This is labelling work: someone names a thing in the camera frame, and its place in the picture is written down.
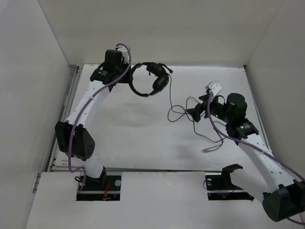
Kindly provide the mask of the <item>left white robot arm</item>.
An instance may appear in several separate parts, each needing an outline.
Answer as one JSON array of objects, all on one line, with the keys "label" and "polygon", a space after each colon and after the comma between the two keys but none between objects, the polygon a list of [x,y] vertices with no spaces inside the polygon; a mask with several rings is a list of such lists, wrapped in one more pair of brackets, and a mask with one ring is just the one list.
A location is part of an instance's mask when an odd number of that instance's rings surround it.
[{"label": "left white robot arm", "polygon": [[105,187],[106,169],[94,156],[95,141],[89,133],[89,127],[99,106],[112,88],[131,69],[130,48],[122,43],[115,49],[107,50],[104,62],[91,74],[86,91],[71,114],[55,126],[59,150],[68,157],[71,173],[83,171],[77,178],[81,188],[85,186],[102,189]]}]

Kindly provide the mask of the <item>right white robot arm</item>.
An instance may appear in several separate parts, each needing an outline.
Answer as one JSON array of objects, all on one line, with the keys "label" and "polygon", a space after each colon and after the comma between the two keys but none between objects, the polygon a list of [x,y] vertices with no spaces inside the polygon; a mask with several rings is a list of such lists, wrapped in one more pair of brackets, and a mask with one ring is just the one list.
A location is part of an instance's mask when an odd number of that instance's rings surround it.
[{"label": "right white robot arm", "polygon": [[266,147],[258,129],[246,118],[247,103],[241,94],[231,93],[222,104],[218,96],[207,93],[199,99],[202,101],[187,113],[195,122],[201,116],[211,119],[213,116],[225,122],[226,133],[217,127],[214,130],[230,139],[251,159],[264,182],[253,176],[247,176],[239,164],[222,169],[221,183],[229,189],[239,187],[263,206],[267,216],[274,222],[283,219],[292,220],[292,216],[305,210],[305,180],[296,180],[291,173],[293,169],[277,160]]}]

